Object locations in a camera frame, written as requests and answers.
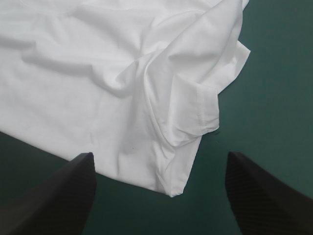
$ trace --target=white t-shirt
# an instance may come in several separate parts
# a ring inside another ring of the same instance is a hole
[[[0,130],[170,196],[249,50],[247,0],[1,0]]]

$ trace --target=green background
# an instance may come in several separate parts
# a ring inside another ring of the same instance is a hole
[[[250,57],[219,96],[219,130],[203,137],[175,198],[97,175],[84,235],[239,235],[224,188],[228,151],[241,151],[313,197],[313,1],[250,0],[240,41]],[[0,133],[0,204],[66,161]]]

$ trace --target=cloth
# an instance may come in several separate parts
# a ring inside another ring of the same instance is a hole
[[[0,1],[0,130],[179,195],[249,50],[247,0]]]

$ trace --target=t-shirt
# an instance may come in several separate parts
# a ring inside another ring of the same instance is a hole
[[[1,0],[0,130],[179,195],[249,50],[247,0]]]

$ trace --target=textured black surface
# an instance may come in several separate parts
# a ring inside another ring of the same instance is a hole
[[[22,197],[0,207],[0,234],[80,235],[95,189],[93,154],[80,154]]]
[[[202,138],[184,194],[169,198],[96,174],[83,234],[240,235],[224,186],[230,150],[313,198],[312,12],[313,0],[250,0],[240,41],[251,54],[219,94],[220,128]],[[3,133],[0,154],[0,204],[66,164]]]
[[[244,235],[313,234],[313,200],[242,153],[228,154],[225,186]]]

